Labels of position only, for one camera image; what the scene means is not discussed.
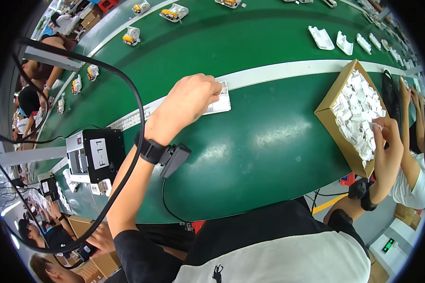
table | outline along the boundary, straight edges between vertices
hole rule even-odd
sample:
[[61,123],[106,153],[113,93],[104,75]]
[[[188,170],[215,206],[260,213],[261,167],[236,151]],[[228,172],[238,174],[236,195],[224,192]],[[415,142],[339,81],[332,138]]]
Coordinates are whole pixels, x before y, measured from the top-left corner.
[[[135,47],[123,44],[123,31],[94,56],[124,71],[136,83],[144,104],[166,95],[182,76],[197,72],[221,76],[312,59],[357,58],[400,67],[385,50],[372,49],[373,55],[368,55],[355,44],[353,55],[347,56],[338,48],[325,51],[316,47],[308,25],[326,28],[333,41],[339,30],[355,43],[357,32],[367,39],[373,32],[401,50],[386,31],[340,2],[329,8],[320,1],[296,5],[271,0],[261,6],[261,1],[246,0],[247,7],[237,9],[214,1],[177,3],[189,8],[182,24],[164,20],[158,13],[149,14],[132,25],[140,28],[142,42]],[[82,92],[72,96],[69,89],[65,91],[65,113],[49,116],[40,140],[66,135],[86,124],[106,126],[136,109],[132,93],[119,77],[100,70],[91,83],[85,67],[80,75]],[[350,173],[333,139],[313,114],[337,75],[296,76],[230,91],[231,111],[202,117],[173,141],[186,144],[192,155],[167,179],[165,199],[170,210],[188,221],[239,214],[298,197]],[[381,74],[369,75],[380,91]],[[124,132],[126,151],[137,128]],[[63,143],[59,140],[49,146]],[[37,170],[47,171],[56,162],[39,162]],[[138,223],[177,222],[162,205],[158,170],[137,215]],[[56,177],[63,183],[59,176],[61,171]],[[64,192],[73,213],[85,218],[95,218],[107,201],[84,188],[74,194]]]

gray floor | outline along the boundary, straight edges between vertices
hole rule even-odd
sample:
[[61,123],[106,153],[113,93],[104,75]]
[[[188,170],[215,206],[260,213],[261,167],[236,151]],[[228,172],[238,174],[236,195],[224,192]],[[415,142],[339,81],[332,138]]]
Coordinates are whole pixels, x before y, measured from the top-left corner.
[[[335,194],[341,192],[348,192],[348,187],[341,186],[338,181],[324,186],[320,191],[321,194]],[[314,198],[315,193],[311,192],[307,195]],[[335,197],[337,196],[317,196],[316,204],[319,206],[334,199]],[[306,201],[309,207],[311,207],[313,202],[308,197],[306,197]],[[367,245],[367,243],[381,232],[389,221],[392,220],[396,206],[397,203],[392,199],[392,197],[387,196],[384,201],[378,204],[378,207],[374,211],[365,212],[354,222],[353,226],[365,245]],[[322,211],[313,214],[313,217],[322,222],[329,209],[330,207],[323,209]]]

wrist-mounted device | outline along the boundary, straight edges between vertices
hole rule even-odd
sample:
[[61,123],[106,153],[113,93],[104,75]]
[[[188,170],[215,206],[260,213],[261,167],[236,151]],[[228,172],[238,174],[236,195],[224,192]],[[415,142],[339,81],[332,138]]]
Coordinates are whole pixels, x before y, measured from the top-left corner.
[[[136,146],[138,146],[139,138],[140,132],[136,134],[134,139]],[[162,173],[160,173],[162,178],[168,178],[187,160],[190,154],[191,150],[184,144],[163,146],[152,139],[146,140],[145,138],[143,138],[142,148],[140,149],[140,157],[143,160],[164,166]]]
[[362,178],[349,186],[348,197],[351,199],[360,199],[360,206],[368,212],[375,210],[378,206],[370,201],[370,186],[374,182],[368,182],[367,179]]

black wrist strap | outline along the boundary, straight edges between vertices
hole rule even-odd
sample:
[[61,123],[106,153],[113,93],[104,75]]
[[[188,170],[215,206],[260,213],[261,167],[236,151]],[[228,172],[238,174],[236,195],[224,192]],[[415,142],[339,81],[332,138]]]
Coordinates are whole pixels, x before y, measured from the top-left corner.
[[[136,146],[139,144],[140,132],[136,134],[134,143]],[[159,163],[162,155],[164,154],[166,146],[160,145],[152,139],[146,140],[143,138],[142,148],[140,149],[140,157],[151,164]]]
[[374,182],[368,182],[367,183],[367,188],[365,190],[365,194],[362,196],[362,198],[360,199],[360,206],[368,212],[372,212],[375,210],[375,208],[378,206],[377,204],[373,204],[370,201],[370,186],[373,184]]

yellow floor line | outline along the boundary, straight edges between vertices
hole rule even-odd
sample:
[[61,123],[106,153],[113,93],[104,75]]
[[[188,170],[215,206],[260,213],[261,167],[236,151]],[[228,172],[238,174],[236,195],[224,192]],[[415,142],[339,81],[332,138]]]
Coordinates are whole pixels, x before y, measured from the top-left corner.
[[333,206],[337,201],[339,201],[340,199],[344,198],[347,195],[348,195],[347,193],[346,194],[343,194],[343,195],[340,195],[340,196],[338,196],[338,197],[336,197],[334,199],[331,199],[330,201],[328,201],[326,203],[323,203],[320,206],[314,207],[313,208],[313,214],[315,214],[316,212],[320,212],[320,211],[322,211],[325,208],[328,208],[328,207]]

